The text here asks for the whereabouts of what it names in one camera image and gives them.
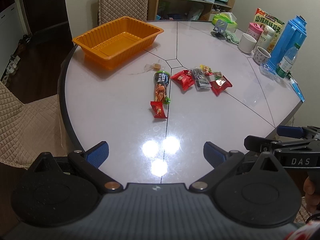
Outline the person's right hand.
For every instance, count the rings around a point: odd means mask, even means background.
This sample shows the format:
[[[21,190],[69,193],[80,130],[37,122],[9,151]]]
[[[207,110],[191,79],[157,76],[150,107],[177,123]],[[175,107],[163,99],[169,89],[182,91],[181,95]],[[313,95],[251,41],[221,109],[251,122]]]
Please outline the person's right hand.
[[[314,214],[317,211],[317,206],[320,202],[320,196],[315,194],[315,185],[308,177],[303,186],[305,192],[306,209],[309,213]]]

